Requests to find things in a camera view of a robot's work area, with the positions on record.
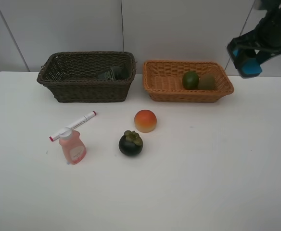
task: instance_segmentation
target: marker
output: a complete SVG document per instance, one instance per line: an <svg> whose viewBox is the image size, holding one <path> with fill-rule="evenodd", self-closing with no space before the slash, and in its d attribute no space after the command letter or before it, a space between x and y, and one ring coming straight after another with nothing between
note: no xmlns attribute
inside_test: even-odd
<svg viewBox="0 0 281 231"><path fill-rule="evenodd" d="M95 111L92 111L90 113L88 113L87 115L82 116L80 119L76 120L75 122L73 122L72 124L69 124L68 126L65 126L67 128L71 128L72 130L74 130L75 128L77 128L78 126L86 123L88 120L90 120L91 118L93 118L97 113ZM56 132L54 135L50 136L50 140L51 141L55 141L59 138L59 131Z"/></svg>

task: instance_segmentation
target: soap bottle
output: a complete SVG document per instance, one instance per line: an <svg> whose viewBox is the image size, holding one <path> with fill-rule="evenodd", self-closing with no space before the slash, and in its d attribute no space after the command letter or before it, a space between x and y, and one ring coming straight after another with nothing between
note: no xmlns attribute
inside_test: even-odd
<svg viewBox="0 0 281 231"><path fill-rule="evenodd" d="M79 136L78 131L70 128L63 128L59 131L59 144L63 148L65 158L72 165L80 162L86 155L86 147Z"/></svg>

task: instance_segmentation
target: bottle label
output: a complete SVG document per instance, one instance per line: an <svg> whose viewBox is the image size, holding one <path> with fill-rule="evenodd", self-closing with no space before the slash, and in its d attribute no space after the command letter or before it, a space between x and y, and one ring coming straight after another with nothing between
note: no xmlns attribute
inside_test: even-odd
<svg viewBox="0 0 281 231"><path fill-rule="evenodd" d="M73 162L78 162L83 158L83 152L85 148L83 146L78 146L70 150L70 156Z"/></svg>

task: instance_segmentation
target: peach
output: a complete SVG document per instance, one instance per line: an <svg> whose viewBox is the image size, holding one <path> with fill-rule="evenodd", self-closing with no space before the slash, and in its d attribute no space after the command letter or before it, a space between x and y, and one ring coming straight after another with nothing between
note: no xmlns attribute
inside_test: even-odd
<svg viewBox="0 0 281 231"><path fill-rule="evenodd" d="M156 117L152 111L141 110L134 117L135 127L140 132L151 132L156 126Z"/></svg>

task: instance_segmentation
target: kiwi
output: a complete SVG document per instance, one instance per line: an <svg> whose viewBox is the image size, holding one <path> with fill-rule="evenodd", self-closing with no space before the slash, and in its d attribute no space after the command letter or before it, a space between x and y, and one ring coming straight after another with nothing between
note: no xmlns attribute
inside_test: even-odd
<svg viewBox="0 0 281 231"><path fill-rule="evenodd" d="M214 79L214 75L205 74L199 79L198 83L199 90L215 90L216 89L216 81Z"/></svg>

